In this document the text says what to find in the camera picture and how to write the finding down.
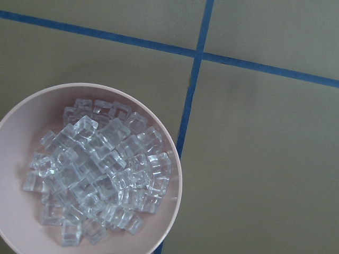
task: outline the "floor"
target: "floor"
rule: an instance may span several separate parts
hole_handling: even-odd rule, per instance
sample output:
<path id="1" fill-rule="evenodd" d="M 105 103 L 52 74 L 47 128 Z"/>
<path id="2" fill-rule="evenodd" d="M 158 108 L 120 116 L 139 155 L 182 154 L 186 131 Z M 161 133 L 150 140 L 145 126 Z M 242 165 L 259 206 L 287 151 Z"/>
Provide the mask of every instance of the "floor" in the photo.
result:
<path id="1" fill-rule="evenodd" d="M 181 156 L 181 207 L 156 254 L 338 253 L 338 9 L 2 0 L 0 119 L 53 85 L 117 88 Z"/>

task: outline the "pile of ice cubes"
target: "pile of ice cubes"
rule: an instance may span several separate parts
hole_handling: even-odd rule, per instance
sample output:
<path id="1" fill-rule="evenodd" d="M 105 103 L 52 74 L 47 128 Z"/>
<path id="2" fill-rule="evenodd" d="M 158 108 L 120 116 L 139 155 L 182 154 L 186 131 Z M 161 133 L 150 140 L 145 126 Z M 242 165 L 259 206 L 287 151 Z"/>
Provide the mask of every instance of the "pile of ice cubes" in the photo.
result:
<path id="1" fill-rule="evenodd" d="M 40 221 L 62 225 L 62 245 L 91 244 L 108 230 L 136 234 L 139 213 L 155 214 L 172 171 L 163 138 L 147 119 L 119 102 L 77 99 L 64 128 L 40 140 L 23 189 L 42 193 Z"/>

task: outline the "floor tile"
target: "floor tile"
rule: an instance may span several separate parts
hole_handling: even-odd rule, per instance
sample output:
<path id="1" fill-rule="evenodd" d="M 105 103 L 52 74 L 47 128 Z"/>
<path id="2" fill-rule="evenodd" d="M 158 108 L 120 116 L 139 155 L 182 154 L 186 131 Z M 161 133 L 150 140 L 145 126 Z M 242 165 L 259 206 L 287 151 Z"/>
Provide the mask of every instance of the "floor tile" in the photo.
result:
<path id="1" fill-rule="evenodd" d="M 163 254 L 338 253 L 338 98 L 203 61 Z"/>
<path id="2" fill-rule="evenodd" d="M 191 58 L 6 20 L 0 34 L 1 118 L 43 88 L 96 83 L 144 103 L 176 140 Z"/>
<path id="3" fill-rule="evenodd" d="M 205 50 L 339 79 L 338 1 L 216 0 Z"/>
<path id="4" fill-rule="evenodd" d="M 0 10 L 195 49 L 205 0 L 3 0 Z"/>

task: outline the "bowl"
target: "bowl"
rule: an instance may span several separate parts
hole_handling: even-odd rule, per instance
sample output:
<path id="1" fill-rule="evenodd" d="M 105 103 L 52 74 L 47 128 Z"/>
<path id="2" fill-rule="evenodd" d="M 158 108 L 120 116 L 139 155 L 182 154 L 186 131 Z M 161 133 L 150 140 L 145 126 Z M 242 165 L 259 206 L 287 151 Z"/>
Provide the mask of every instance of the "bowl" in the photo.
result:
<path id="1" fill-rule="evenodd" d="M 136 235 L 110 232 L 97 245 L 82 238 L 78 247 L 61 246 L 61 227 L 39 223 L 39 193 L 22 190 L 28 163 L 41 149 L 39 140 L 48 130 L 63 128 L 63 110 L 76 98 L 102 99 L 128 104 L 145 116 L 158 130 L 173 165 L 167 192 L 155 215 L 142 214 L 144 226 Z M 179 210 L 182 194 L 182 172 L 171 136 L 161 121 L 135 98 L 110 87 L 72 83 L 41 90 L 18 103 L 0 122 L 0 234 L 19 254 L 143 254 L 152 253 L 171 229 Z"/>

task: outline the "blue tape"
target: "blue tape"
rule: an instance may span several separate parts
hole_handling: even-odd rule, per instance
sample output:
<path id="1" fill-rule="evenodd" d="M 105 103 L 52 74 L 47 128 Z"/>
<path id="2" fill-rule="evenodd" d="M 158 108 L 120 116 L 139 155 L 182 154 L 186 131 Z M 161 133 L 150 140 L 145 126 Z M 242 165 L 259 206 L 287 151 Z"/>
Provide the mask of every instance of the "blue tape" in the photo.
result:
<path id="1" fill-rule="evenodd" d="M 186 57 L 194 57 L 195 55 L 195 50 L 192 50 L 192 49 L 186 49 L 186 48 L 181 48 L 181 47 L 164 44 L 160 42 L 138 39 L 138 38 L 120 35 L 116 33 L 105 32 L 105 31 L 101 31 L 97 29 L 84 28 L 82 26 L 70 25 L 70 24 L 61 23 L 57 21 L 41 19 L 38 17 L 31 17 L 31 16 L 26 16 L 22 14 L 6 12 L 6 11 L 1 11 L 1 10 L 0 10 L 0 17 L 3 19 L 7 19 L 7 20 L 19 21 L 22 23 L 43 26 L 45 28 L 52 28 L 56 30 L 86 35 L 86 36 L 95 37 L 99 39 L 121 42 L 121 43 L 125 43 L 128 45 L 133 45 L 133 46 L 138 46 L 138 47 L 143 47 L 143 48 L 148 48 L 148 49 L 155 49 L 155 50 L 159 50 L 159 51 L 163 51 L 167 53 L 173 53 L 177 55 L 182 55 Z"/>
<path id="2" fill-rule="evenodd" d="M 207 60 L 207 61 L 217 62 L 219 64 L 226 64 L 226 65 L 241 67 L 241 68 L 245 68 L 249 70 L 256 70 L 256 71 L 270 73 L 270 74 L 274 74 L 278 76 L 294 78 L 298 80 L 303 80 L 303 81 L 308 81 L 312 83 L 317 83 L 321 85 L 339 88 L 339 80 L 320 77 L 320 76 L 311 75 L 311 74 L 298 72 L 294 70 L 287 70 L 287 69 L 282 69 L 282 68 L 273 67 L 269 65 L 262 65 L 260 63 L 239 60 L 239 59 L 235 59 L 231 57 L 223 57 L 223 56 L 214 55 L 210 53 L 204 53 L 202 56 L 202 59 Z"/>
<path id="3" fill-rule="evenodd" d="M 205 48 L 208 27 L 209 27 L 211 15 L 212 15 L 213 3 L 214 3 L 214 0 L 206 1 L 205 10 L 204 10 L 203 18 L 201 22 L 200 33 L 199 33 L 199 38 L 198 38 L 198 43 L 197 43 L 197 50 L 195 52 L 193 67 L 191 71 L 191 82 L 190 82 L 190 86 L 188 87 L 187 94 L 186 94 L 184 112 L 181 117 L 179 135 L 178 135 L 178 140 L 176 143 L 176 149 L 178 151 L 180 158 L 181 158 L 182 150 L 184 147 L 187 127 L 188 127 L 189 118 L 191 114 L 193 95 L 195 92 L 195 87 L 197 86 L 201 59 L 203 56 L 203 50 Z"/>

